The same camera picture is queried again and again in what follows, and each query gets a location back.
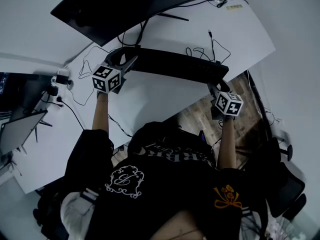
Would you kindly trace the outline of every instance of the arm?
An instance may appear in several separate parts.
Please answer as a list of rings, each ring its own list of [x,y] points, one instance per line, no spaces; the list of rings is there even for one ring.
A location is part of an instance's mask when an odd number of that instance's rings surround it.
[[[222,128],[218,169],[223,168],[236,168],[235,129],[232,117],[224,120]]]
[[[92,130],[104,130],[109,133],[108,94],[100,92],[96,101]]]

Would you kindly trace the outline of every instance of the white desk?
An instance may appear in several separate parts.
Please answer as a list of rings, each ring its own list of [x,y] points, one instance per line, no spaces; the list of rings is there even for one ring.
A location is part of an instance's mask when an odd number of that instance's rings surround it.
[[[243,8],[227,10],[226,6],[231,5],[242,5]],[[213,58],[208,34],[210,29],[213,38],[231,52],[231,56],[224,63],[229,67],[229,72],[224,78],[226,81],[235,78],[275,50],[260,21],[243,0],[228,0],[222,8],[213,7],[205,2],[192,7],[174,8],[167,13],[187,18],[189,21],[162,16],[152,17],[144,30],[141,46],[180,54],[185,54],[186,47],[202,47],[205,53]],[[140,25],[128,30],[125,43],[135,43],[139,33]],[[85,102],[92,91],[90,77],[78,79],[83,58],[91,47],[68,65],[74,81],[74,98],[81,103]],[[103,48],[110,51],[118,47],[120,44],[114,39]],[[214,51],[219,61],[228,55],[218,45]],[[93,69],[106,55],[104,51],[93,48],[86,59]],[[88,71],[88,67],[85,66],[83,72]],[[131,71],[125,78],[127,81],[120,93],[109,95],[109,114],[131,135],[145,123],[164,121],[209,93],[205,84],[168,76]],[[92,94],[86,106],[76,104],[69,92],[65,101],[74,109],[82,125],[90,129],[96,106],[96,92]],[[82,131],[67,107],[59,109],[51,105],[48,110],[49,113],[44,120],[53,127],[39,125],[38,144],[35,135],[31,134],[24,145],[28,154],[14,155],[14,161],[22,173],[20,176],[15,171],[15,177],[25,193],[64,175],[69,155]],[[115,147],[131,139],[112,121],[109,123],[109,131]]]

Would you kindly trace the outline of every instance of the computer monitor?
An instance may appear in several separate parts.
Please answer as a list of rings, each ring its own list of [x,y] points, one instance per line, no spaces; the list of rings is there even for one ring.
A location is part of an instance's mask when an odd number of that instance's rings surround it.
[[[29,116],[9,121],[1,125],[0,151],[4,155],[21,147],[48,111],[32,113]]]
[[[193,0],[63,0],[51,14],[100,46],[159,13]]]

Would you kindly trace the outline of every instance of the white wall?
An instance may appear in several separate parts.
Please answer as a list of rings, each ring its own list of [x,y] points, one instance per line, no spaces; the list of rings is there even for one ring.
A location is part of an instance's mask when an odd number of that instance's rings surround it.
[[[50,14],[61,1],[0,0],[0,71],[60,68],[91,43]]]
[[[0,231],[6,239],[47,239],[33,216],[39,199],[36,192],[25,194],[15,178],[0,186]]]
[[[304,173],[307,204],[296,221],[310,239],[320,228],[320,0],[248,1],[276,48],[250,72]]]

